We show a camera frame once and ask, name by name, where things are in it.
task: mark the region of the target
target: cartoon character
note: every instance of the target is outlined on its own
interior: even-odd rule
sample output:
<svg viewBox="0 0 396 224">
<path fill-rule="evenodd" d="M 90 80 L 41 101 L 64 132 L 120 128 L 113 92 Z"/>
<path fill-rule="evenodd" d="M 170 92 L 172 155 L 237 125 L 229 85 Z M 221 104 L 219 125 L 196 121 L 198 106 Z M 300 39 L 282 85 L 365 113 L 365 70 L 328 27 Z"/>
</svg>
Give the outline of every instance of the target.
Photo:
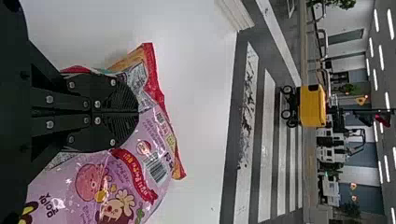
<svg viewBox="0 0 396 224">
<path fill-rule="evenodd" d="M 139 208 L 136 210 L 136 219 L 134 220 L 134 224 L 140 224 L 144 216 L 145 212 L 143 211 L 143 203 L 140 203 Z"/>
<path fill-rule="evenodd" d="M 151 154 L 151 144 L 148 141 L 139 141 L 136 150 L 140 155 L 149 156 Z"/>
<path fill-rule="evenodd" d="M 85 202 L 95 199 L 102 203 L 108 195 L 108 182 L 112 177 L 108 175 L 108 169 L 103 164 L 85 164 L 76 177 L 76 192 Z"/>
<path fill-rule="evenodd" d="M 38 208 L 38 203 L 37 202 L 29 202 L 27 203 L 22 212 L 22 216 L 18 224 L 32 224 L 33 219 L 32 216 L 30 216 L 31 213 L 33 213 L 35 210 Z"/>
<path fill-rule="evenodd" d="M 95 214 L 97 224 L 125 224 L 134 219 L 132 207 L 135 207 L 134 195 L 126 189 L 119 190 L 115 199 L 102 204 L 100 212 Z"/>
</svg>

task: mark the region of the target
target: tree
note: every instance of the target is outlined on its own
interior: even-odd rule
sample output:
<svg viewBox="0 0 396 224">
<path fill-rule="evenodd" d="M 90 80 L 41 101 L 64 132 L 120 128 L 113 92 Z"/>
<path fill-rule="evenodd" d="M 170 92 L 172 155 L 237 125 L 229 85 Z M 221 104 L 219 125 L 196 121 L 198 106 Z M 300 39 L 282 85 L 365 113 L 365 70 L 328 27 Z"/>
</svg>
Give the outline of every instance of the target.
<svg viewBox="0 0 396 224">
<path fill-rule="evenodd" d="M 311 0 L 307 3 L 308 7 L 312 7 L 316 4 L 322 3 L 322 0 Z M 326 0 L 326 7 L 340 7 L 344 10 L 348 10 L 354 7 L 356 4 L 356 0 Z"/>
</svg>

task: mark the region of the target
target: crosswalk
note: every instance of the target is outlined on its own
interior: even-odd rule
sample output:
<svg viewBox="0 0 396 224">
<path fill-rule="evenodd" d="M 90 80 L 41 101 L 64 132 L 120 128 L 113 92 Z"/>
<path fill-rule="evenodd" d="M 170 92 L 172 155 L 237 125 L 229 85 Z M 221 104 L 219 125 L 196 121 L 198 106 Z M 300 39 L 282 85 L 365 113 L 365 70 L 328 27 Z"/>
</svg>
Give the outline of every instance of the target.
<svg viewBox="0 0 396 224">
<path fill-rule="evenodd" d="M 247 111 L 242 112 L 242 116 L 246 116 L 247 121 L 244 121 L 245 118 L 241 119 L 241 145 L 236 169 L 235 195 L 228 196 L 234 197 L 233 223 L 235 224 L 271 223 L 272 220 L 286 216 L 303 206 L 302 128 L 290 129 L 280 117 L 281 111 L 288 105 L 270 72 L 265 69 L 264 74 L 258 73 L 254 76 L 264 76 L 263 89 L 254 90 L 263 91 L 263 97 L 261 99 L 254 97 L 254 106 L 250 110 L 252 114 L 247 116 L 245 114 Z M 251 91 L 251 87 L 245 85 L 244 97 L 247 97 L 246 91 Z M 259 104 L 262 104 L 260 114 L 257 113 L 259 110 L 256 110 Z M 262 117 L 261 123 L 255 122 L 258 116 Z M 253 126 L 250 135 L 246 131 L 244 122 Z M 260 141 L 256 141 L 257 138 L 253 137 L 257 135 L 258 129 L 260 129 Z M 256 155 L 253 151 L 256 148 L 261 151 L 258 163 L 253 162 L 253 155 Z M 252 184 L 254 170 L 259 170 L 260 173 L 258 186 Z M 259 200 L 254 203 L 250 198 L 251 193 L 256 189 L 259 191 Z M 254 214 L 252 213 L 254 210 L 257 210 L 257 217 L 252 218 L 250 215 Z"/>
<path fill-rule="evenodd" d="M 280 117 L 280 87 L 301 85 L 295 53 L 270 0 L 245 6 L 258 25 L 237 37 L 219 223 L 303 223 L 302 128 Z"/>
</svg>

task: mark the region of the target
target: barcode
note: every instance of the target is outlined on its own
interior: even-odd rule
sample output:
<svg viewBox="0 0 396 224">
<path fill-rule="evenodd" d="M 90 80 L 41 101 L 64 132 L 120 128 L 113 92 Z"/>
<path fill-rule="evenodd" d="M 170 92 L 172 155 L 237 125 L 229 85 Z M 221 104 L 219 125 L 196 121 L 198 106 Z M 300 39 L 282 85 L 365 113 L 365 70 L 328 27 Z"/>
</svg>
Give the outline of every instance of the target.
<svg viewBox="0 0 396 224">
<path fill-rule="evenodd" d="M 162 124 L 162 123 L 165 122 L 165 119 L 163 118 L 163 114 L 162 114 L 162 113 L 156 114 L 155 117 L 157 118 L 157 120 L 158 120 L 159 123 Z"/>
<path fill-rule="evenodd" d="M 160 183 L 167 175 L 166 169 L 161 163 L 160 158 L 158 157 L 158 153 L 149 155 L 149 157 L 143 160 L 143 163 L 146 164 L 146 169 L 148 169 L 151 177 L 158 184 Z"/>
</svg>

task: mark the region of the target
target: pole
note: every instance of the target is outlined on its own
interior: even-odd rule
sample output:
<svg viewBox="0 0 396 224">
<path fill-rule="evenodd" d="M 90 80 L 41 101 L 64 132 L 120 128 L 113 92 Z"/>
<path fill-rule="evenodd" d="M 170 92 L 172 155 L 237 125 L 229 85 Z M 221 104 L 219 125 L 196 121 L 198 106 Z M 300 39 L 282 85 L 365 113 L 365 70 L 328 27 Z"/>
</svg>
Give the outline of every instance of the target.
<svg viewBox="0 0 396 224">
<path fill-rule="evenodd" d="M 395 112 L 396 108 L 383 109 L 383 108 L 375 108 L 375 109 L 343 109 L 343 111 L 352 111 L 352 112 L 391 112 L 392 114 Z"/>
</svg>

